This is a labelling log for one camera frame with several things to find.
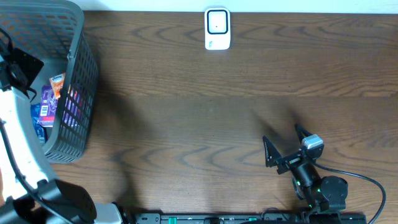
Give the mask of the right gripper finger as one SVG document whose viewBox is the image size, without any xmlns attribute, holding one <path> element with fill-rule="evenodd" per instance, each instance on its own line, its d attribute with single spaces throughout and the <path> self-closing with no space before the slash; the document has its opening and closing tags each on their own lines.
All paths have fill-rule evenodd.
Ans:
<svg viewBox="0 0 398 224">
<path fill-rule="evenodd" d="M 279 161 L 282 159 L 281 154 L 278 152 L 273 143 L 271 143 L 271 141 L 266 136 L 263 136 L 262 140 L 265 149 L 266 167 L 276 166 L 279 163 Z"/>
<path fill-rule="evenodd" d="M 303 126 L 295 124 L 295 131 L 298 136 L 299 142 L 302 142 L 304 138 L 312 136 L 312 133 L 307 131 Z"/>
</svg>

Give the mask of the purple sanitary pad pack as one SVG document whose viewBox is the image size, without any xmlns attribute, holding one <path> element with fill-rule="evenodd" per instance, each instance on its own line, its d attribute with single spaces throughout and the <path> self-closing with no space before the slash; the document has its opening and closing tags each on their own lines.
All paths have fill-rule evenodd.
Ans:
<svg viewBox="0 0 398 224">
<path fill-rule="evenodd" d="M 44 85 L 41 91 L 38 123 L 45 128 L 52 128 L 57 110 L 57 99 L 50 85 Z"/>
</svg>

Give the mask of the blue snack packet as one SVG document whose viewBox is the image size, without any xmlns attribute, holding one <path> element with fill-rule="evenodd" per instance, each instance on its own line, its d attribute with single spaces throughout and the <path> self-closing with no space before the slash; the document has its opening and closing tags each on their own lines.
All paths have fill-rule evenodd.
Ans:
<svg viewBox="0 0 398 224">
<path fill-rule="evenodd" d="M 39 124 L 40 105 L 35 104 L 30 106 L 30 114 L 35 133 L 39 139 L 39 143 L 43 146 L 47 142 L 45 129 Z"/>
</svg>

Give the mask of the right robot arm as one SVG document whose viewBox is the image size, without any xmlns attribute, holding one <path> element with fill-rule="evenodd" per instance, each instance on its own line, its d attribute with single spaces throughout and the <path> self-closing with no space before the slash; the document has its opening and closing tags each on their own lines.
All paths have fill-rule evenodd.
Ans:
<svg viewBox="0 0 398 224">
<path fill-rule="evenodd" d="M 348 183 L 334 175 L 321 177 L 315 168 L 316 160 L 325 147 L 323 140 L 300 125 L 295 125 L 300 142 L 299 149 L 282 156 L 266 136 L 262 137 L 266 167 L 276 167 L 279 175 L 292 174 L 297 197 L 306 200 L 314 213 L 331 213 L 346 208 Z"/>
</svg>

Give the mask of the orange tissue pack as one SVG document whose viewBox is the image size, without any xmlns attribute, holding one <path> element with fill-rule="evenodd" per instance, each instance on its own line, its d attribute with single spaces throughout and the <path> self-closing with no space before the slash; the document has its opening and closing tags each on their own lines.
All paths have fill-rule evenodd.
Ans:
<svg viewBox="0 0 398 224">
<path fill-rule="evenodd" d="M 49 79 L 50 85 L 52 87 L 52 90 L 53 90 L 53 93 L 54 93 L 54 96 L 56 99 L 60 98 L 60 92 L 63 88 L 63 84 L 65 81 L 65 75 L 66 75 L 66 73 L 62 73 L 62 74 L 56 75 Z"/>
</svg>

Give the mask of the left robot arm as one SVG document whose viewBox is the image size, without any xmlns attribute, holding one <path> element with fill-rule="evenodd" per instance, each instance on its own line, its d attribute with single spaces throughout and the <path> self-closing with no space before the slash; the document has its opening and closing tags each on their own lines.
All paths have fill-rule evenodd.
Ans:
<svg viewBox="0 0 398 224">
<path fill-rule="evenodd" d="M 30 114 L 30 86 L 44 64 L 1 35 L 1 223 L 122 223 L 117 205 L 94 203 L 52 169 Z"/>
</svg>

